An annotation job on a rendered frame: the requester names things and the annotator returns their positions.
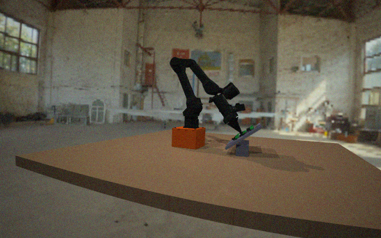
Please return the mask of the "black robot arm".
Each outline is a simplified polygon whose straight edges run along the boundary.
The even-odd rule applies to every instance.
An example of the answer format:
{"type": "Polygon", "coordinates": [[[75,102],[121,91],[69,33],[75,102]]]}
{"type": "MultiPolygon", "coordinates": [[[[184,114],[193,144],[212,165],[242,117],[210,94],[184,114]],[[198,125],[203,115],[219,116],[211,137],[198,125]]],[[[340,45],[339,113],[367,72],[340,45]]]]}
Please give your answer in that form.
{"type": "MultiPolygon", "coordinates": [[[[224,88],[219,87],[219,85],[208,78],[196,61],[192,59],[179,59],[174,57],[171,59],[170,65],[173,71],[177,74],[187,99],[187,108],[183,111],[183,115],[185,116],[185,127],[183,128],[199,128],[199,119],[197,116],[199,116],[203,109],[201,99],[194,95],[191,84],[186,75],[187,67],[189,67],[202,82],[206,93],[209,95],[215,95],[214,97],[209,98],[209,103],[214,102],[217,108],[227,103],[228,101],[226,99],[231,100],[240,94],[238,88],[236,88],[232,82],[224,88]],[[218,93],[220,93],[220,95],[218,95],[218,93]]],[[[235,106],[230,105],[230,107],[233,113],[246,110],[245,105],[240,103],[236,103],[235,106]]]]}

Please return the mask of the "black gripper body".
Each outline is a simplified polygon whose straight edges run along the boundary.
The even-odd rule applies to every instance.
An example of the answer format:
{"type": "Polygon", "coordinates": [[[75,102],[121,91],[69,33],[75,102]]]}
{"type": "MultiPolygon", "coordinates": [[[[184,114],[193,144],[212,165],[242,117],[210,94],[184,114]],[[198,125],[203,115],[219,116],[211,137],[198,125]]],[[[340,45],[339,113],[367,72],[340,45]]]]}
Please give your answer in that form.
{"type": "Polygon", "coordinates": [[[228,122],[231,122],[238,116],[237,113],[233,113],[228,102],[222,105],[221,107],[219,107],[218,109],[219,109],[219,112],[221,112],[221,114],[224,117],[223,121],[225,124],[227,124],[228,122]]]}

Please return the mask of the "grey switch panel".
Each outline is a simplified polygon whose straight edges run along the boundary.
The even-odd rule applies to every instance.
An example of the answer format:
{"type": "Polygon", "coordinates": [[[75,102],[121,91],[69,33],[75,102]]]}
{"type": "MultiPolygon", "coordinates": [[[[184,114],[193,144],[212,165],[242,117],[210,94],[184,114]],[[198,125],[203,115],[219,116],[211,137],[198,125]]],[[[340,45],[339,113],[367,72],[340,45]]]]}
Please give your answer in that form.
{"type": "Polygon", "coordinates": [[[231,141],[228,142],[225,149],[230,148],[236,144],[236,156],[248,157],[249,156],[249,140],[244,140],[246,137],[251,136],[263,127],[259,124],[253,126],[251,125],[247,130],[237,134],[231,141]]]}

